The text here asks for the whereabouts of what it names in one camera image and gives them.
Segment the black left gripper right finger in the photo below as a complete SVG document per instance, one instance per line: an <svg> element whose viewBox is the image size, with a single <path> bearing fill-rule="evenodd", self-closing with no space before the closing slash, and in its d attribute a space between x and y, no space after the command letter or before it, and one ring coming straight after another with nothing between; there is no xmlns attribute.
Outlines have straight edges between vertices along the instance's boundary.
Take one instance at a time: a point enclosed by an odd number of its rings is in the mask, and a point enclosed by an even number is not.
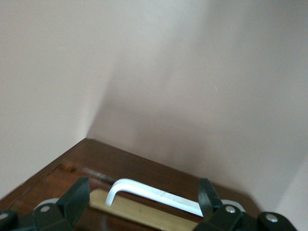
<svg viewBox="0 0 308 231"><path fill-rule="evenodd" d="M223 204L211 181L199 179L198 204L204 221L193 231L259 231L257 220L236 205Z"/></svg>

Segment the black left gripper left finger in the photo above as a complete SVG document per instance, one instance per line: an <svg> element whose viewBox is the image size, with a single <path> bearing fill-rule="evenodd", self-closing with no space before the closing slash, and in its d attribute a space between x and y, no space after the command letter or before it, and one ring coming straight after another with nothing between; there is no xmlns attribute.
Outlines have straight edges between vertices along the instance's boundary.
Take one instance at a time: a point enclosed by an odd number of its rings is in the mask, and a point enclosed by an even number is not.
<svg viewBox="0 0 308 231"><path fill-rule="evenodd" d="M57 201L40 203L18 219L18 231L73 231L90 201L90 182L79 178Z"/></svg>

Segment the light wood drawer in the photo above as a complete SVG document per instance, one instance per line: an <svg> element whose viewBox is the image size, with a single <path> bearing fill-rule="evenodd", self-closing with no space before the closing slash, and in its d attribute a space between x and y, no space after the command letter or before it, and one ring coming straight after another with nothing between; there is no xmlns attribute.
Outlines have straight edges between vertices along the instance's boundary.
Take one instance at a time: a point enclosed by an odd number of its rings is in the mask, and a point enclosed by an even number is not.
<svg viewBox="0 0 308 231"><path fill-rule="evenodd" d="M111 188L115 180L130 178L191 200L198 199L199 179L161 164L137 164L130 167L108 165L106 168L64 161L48 165L24 184L0 200L1 210L18 215L30 213L45 199L62 196L80 177L89 177L90 189ZM157 231L88 207L74 231Z"/></svg>

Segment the white drawer handle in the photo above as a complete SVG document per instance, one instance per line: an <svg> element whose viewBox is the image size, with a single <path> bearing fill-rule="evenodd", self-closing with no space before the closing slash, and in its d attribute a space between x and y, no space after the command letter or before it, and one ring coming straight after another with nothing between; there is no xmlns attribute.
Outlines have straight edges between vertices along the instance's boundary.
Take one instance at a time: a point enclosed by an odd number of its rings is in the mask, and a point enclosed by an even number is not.
<svg viewBox="0 0 308 231"><path fill-rule="evenodd" d="M131 179L119 179L115 181L105 200L107 206L112 205L118 192L134 194L200 217L203 216L197 202Z"/></svg>

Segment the dark wooden cabinet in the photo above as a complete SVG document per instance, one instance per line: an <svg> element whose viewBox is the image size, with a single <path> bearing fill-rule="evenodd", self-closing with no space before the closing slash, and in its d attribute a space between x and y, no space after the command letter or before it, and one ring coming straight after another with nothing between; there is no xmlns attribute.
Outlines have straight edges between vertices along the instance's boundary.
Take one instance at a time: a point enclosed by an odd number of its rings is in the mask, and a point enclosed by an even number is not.
<svg viewBox="0 0 308 231"><path fill-rule="evenodd" d="M98 166L104 168L106 168L108 165L116 165L119 167L130 167L132 165L137 165L137 164L143 164L143 165L150 163L160 164L158 163L158 161L154 162L149 159L139 157L137 155L125 152L118 148L109 146L107 144L92 139L84 139L80 141L78 144L76 144L71 149L66 151L60 157L50 162L48 165L56 165L64 161L70 161L76 164L81 164L82 166L90 165L90 166ZM167 161L163 161L163 164L161 165L168 167ZM213 185L222 199L228 199L238 202L243 206L243 208L246 210L246 212L248 212L249 215L257 217L258 213L260 212L260 208L256 204L256 202L254 202L251 196L233 189L229 189L224 186L220 186L216 183L213 183ZM202 220L192 214L171 208L166 205L158 204L156 202L143 199L138 196L134 196L132 194L121 192L118 195L129 198L131 200L142 202L145 205L151 206L156 209L160 209L164 212L194 222L200 222Z"/></svg>

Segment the brown table cover mat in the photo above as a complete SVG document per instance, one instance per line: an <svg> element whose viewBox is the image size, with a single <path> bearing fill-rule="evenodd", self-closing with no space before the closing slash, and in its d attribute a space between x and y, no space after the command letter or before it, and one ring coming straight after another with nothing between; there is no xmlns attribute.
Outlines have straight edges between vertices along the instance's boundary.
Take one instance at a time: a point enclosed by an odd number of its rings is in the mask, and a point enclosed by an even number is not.
<svg viewBox="0 0 308 231"><path fill-rule="evenodd" d="M85 137L308 231L308 0L0 0L0 198Z"/></svg>

